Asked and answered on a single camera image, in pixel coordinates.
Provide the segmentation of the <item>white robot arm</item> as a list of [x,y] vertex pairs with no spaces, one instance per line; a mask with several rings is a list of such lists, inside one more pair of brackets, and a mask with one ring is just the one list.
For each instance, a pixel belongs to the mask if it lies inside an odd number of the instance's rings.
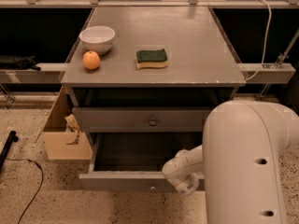
[[279,155],[299,144],[299,117],[276,103],[231,101],[208,115],[203,145],[180,151],[163,174],[182,195],[204,175],[207,224],[287,224]]

